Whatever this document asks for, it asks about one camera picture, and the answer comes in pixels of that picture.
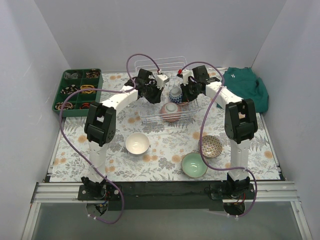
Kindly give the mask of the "blue white patterned bowl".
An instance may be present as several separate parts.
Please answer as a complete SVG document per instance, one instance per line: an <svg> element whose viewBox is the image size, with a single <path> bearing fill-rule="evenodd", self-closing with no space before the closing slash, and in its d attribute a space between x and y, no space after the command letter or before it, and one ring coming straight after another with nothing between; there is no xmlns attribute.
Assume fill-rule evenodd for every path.
<svg viewBox="0 0 320 240"><path fill-rule="evenodd" d="M183 93L179 86L174 86L169 92L169 100L177 105L183 103Z"/></svg>

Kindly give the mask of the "white wire dish rack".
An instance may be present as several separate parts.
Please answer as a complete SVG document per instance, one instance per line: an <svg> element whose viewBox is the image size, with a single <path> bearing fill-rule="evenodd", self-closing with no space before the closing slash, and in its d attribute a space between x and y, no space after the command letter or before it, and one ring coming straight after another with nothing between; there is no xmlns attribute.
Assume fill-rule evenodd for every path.
<svg viewBox="0 0 320 240"><path fill-rule="evenodd" d="M174 56L166 58L156 58L155 62L162 72L169 77L169 82L165 84L159 103L149 103L145 98L138 100L139 116L143 124L155 124L161 122L173 123L176 121L186 121L193 117L198 109L198 101L182 102L180 104L173 102L170 96L171 91L179 94L182 79L177 77L179 69L187 65L184 56Z"/></svg>

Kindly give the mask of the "red patterned bowl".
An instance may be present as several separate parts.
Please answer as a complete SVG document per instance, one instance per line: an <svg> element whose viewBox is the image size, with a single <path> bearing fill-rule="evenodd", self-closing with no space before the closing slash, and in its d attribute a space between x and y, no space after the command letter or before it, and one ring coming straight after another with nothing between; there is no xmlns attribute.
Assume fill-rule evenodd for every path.
<svg viewBox="0 0 320 240"><path fill-rule="evenodd" d="M168 102L160 109L160 117L163 121L173 123L181 119L182 108L173 103Z"/></svg>

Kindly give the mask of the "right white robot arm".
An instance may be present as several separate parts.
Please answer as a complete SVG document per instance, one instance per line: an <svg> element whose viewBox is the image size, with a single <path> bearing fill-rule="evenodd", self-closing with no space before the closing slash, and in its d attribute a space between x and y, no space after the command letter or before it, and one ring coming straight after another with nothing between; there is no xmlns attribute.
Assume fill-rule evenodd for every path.
<svg viewBox="0 0 320 240"><path fill-rule="evenodd" d="M243 99L225 86L225 79L213 79L209 76L206 63L187 70L180 69L177 76L182 78L182 100L190 102L203 94L224 109L224 131L230 140L230 166L225 168L227 180L222 193L237 199L250 188L253 173L248 168L249 147L258 130L254 101Z"/></svg>

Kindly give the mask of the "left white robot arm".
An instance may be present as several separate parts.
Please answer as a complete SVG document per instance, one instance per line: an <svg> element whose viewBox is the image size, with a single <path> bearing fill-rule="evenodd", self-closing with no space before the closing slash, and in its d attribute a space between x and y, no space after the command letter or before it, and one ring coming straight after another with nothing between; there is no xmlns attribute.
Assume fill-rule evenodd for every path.
<svg viewBox="0 0 320 240"><path fill-rule="evenodd" d="M161 101L164 86L170 78L164 73L152 75L152 72L140 69L138 75L129 79L119 92L105 101L90 104L84 132L89 143L91 170L81 178L90 198L101 200L108 193L102 170L106 163L107 144L116 133L117 114L139 98L145 98L152 104Z"/></svg>

